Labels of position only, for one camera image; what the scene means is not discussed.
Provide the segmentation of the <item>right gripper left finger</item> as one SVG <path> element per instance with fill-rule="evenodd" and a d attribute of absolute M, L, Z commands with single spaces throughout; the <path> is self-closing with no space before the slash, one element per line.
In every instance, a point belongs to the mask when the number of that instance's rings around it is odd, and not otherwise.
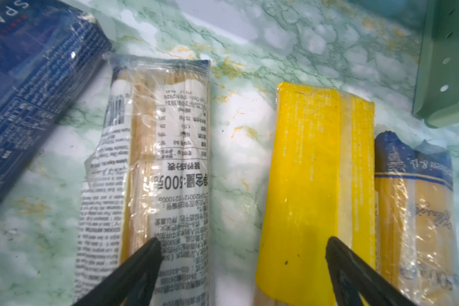
<path fill-rule="evenodd" d="M 149 305 L 161 263 L 161 242 L 154 237 L 74 304 Z"/>

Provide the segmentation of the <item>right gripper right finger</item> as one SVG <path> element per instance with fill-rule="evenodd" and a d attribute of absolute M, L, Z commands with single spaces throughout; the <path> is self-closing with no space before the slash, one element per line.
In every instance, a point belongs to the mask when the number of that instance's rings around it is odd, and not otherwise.
<path fill-rule="evenodd" d="M 326 261 L 337 305 L 415 306 L 337 237 L 327 242 Z"/>

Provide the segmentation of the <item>yellow spaghetti bag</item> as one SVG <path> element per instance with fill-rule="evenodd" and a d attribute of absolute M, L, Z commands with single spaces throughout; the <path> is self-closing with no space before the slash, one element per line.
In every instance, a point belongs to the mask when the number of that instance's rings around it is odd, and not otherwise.
<path fill-rule="evenodd" d="M 376 268 L 374 112 L 354 94 L 278 85 L 255 305 L 335 305 L 330 237 Z"/>

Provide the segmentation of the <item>clear white label spaghetti bag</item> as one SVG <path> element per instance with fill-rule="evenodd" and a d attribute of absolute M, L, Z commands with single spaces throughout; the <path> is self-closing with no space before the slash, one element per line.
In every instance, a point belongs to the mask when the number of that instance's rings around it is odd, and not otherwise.
<path fill-rule="evenodd" d="M 209 305 L 208 60 L 107 54 L 112 82 L 85 163 L 75 302 L 150 239 L 161 267 L 142 305 Z"/>

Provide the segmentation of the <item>green wooden shelf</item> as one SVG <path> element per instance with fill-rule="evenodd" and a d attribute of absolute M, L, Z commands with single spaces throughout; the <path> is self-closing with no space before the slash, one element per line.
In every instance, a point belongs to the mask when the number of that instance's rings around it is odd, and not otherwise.
<path fill-rule="evenodd" d="M 412 113 L 433 129 L 459 123 L 459 0 L 427 4 Z"/>

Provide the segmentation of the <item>blue Barilla spaghetti box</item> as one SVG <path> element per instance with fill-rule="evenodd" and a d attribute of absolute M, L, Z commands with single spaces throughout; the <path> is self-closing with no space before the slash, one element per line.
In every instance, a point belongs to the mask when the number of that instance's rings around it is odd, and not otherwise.
<path fill-rule="evenodd" d="M 0 203 L 111 48 L 62 1 L 0 1 Z"/>

